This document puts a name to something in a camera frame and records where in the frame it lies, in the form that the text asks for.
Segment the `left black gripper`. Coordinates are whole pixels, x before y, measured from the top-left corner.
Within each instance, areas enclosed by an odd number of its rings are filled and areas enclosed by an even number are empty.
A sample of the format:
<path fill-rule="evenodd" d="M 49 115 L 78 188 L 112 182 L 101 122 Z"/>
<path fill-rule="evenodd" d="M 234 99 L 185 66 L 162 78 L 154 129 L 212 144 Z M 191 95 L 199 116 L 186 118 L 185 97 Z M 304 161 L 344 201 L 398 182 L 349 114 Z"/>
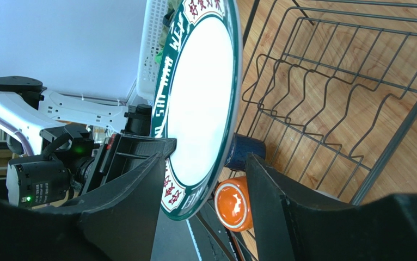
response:
<path fill-rule="evenodd" d="M 33 208 L 81 196 L 132 171 L 149 157 L 164 159 L 175 138 L 113 134 L 97 144 L 81 125 L 41 130 L 41 153 L 9 161 L 6 187 L 12 206 Z"/>

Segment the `white green-rimmed round plate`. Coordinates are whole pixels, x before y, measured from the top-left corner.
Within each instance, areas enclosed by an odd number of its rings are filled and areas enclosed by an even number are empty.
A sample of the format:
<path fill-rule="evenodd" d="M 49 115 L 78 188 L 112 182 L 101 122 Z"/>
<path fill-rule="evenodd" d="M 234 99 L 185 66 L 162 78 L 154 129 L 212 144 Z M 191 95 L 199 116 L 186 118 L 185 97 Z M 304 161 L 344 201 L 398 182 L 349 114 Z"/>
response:
<path fill-rule="evenodd" d="M 157 75 L 151 136 L 175 139 L 161 209 L 195 215 L 225 165 L 240 100 L 242 28 L 235 1 L 183 1 L 174 13 Z"/>

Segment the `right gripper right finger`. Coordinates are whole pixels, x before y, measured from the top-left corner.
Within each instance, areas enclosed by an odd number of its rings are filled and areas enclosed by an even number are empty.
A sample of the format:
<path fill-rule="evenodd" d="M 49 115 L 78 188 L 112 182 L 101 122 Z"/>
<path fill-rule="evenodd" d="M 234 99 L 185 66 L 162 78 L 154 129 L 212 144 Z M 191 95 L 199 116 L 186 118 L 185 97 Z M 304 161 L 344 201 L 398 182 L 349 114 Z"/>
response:
<path fill-rule="evenodd" d="M 417 260 L 417 194 L 354 206 L 246 161 L 260 260 Z"/>

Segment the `dark blue mug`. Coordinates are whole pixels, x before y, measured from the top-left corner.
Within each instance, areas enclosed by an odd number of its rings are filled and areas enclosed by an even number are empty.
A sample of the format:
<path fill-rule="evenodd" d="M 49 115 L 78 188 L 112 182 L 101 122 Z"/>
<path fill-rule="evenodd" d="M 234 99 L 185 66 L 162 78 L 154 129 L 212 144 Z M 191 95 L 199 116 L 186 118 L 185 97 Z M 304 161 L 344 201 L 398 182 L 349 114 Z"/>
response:
<path fill-rule="evenodd" d="M 266 145 L 263 141 L 235 133 L 224 166 L 233 171 L 245 171 L 249 153 L 266 158 Z"/>

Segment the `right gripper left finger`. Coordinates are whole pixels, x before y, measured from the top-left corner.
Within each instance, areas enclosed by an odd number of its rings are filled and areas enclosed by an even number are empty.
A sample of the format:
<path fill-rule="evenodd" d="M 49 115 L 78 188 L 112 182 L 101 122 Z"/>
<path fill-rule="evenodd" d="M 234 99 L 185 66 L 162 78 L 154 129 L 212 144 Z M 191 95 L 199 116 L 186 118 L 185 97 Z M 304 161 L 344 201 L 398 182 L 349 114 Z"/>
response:
<path fill-rule="evenodd" d="M 28 210 L 0 200 L 0 260 L 149 260 L 164 171 L 156 153 L 59 207 Z"/>

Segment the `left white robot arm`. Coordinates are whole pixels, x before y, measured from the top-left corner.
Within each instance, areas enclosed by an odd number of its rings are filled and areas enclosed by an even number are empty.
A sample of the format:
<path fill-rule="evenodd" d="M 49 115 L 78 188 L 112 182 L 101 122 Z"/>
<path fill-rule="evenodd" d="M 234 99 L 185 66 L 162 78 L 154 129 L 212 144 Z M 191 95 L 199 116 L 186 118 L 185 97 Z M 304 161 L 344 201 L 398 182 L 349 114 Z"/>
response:
<path fill-rule="evenodd" d="M 155 153 L 169 158 L 176 139 L 152 138 L 150 123 L 147 104 L 94 103 L 37 79 L 0 77 L 0 129 L 17 155 L 7 168 L 9 203 L 33 208 L 82 196 Z"/>

